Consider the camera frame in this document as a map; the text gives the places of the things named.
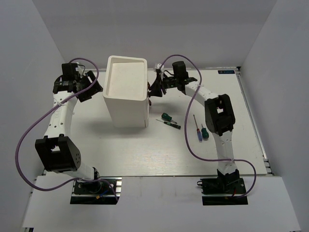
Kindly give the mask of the stubby green screwdriver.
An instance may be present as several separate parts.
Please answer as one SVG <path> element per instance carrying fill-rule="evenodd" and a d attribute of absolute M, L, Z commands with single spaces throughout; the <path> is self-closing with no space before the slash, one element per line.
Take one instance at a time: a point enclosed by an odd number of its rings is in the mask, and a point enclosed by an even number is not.
<path fill-rule="evenodd" d="M 164 121 L 168 121 L 168 122 L 172 121 L 172 117 L 169 116 L 167 113 L 163 113 L 163 114 L 161 115 L 161 118 L 162 118 Z"/>

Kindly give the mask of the blue red screwdriver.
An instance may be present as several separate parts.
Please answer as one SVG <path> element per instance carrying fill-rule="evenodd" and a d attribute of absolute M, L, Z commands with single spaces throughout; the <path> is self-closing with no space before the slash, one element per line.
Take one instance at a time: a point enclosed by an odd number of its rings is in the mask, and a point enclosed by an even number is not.
<path fill-rule="evenodd" d="M 193 117 L 194 117 L 195 125 L 196 125 L 196 128 L 197 128 L 197 137 L 198 137 L 198 141 L 199 141 L 199 142 L 202 142 L 202 141 L 203 141 L 202 134 L 201 134 L 201 131 L 200 131 L 198 125 L 197 125 L 197 121 L 196 121 L 195 115 L 193 115 Z"/>

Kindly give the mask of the green handled screwdriver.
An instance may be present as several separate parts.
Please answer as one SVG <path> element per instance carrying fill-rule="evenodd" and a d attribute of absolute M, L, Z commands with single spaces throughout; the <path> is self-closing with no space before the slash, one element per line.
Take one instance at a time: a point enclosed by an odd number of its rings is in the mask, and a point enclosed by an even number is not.
<path fill-rule="evenodd" d="M 209 133 L 207 132 L 207 129 L 203 126 L 203 124 L 201 124 L 201 134 L 204 140 L 207 140 L 209 138 Z"/>

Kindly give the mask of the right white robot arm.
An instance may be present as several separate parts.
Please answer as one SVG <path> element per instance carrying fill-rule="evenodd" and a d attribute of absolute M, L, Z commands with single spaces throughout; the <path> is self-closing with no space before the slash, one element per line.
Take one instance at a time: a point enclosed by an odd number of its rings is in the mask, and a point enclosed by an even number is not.
<path fill-rule="evenodd" d="M 218 188 L 228 193 L 239 180 L 232 147 L 232 130 L 236 120 L 230 97 L 227 94 L 215 94 L 199 84 L 197 79 L 189 77 L 183 61 L 174 62 L 172 66 L 173 75 L 167 76 L 162 64 L 155 65 L 156 79 L 149 86 L 149 96 L 162 97 L 167 89 L 177 88 L 204 106 L 206 127 L 214 137 L 219 160 Z"/>

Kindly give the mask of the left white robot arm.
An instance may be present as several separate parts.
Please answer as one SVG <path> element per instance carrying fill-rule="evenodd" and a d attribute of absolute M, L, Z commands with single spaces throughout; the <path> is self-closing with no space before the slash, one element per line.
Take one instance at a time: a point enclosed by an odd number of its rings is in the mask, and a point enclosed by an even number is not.
<path fill-rule="evenodd" d="M 103 90 L 92 71 L 85 72 L 79 63 L 62 64 L 62 75 L 54 82 L 53 102 L 57 107 L 43 138 L 35 142 L 45 170 L 85 179 L 92 193 L 101 190 L 98 171 L 82 162 L 81 152 L 70 139 L 71 121 L 77 102 L 84 102 Z"/>

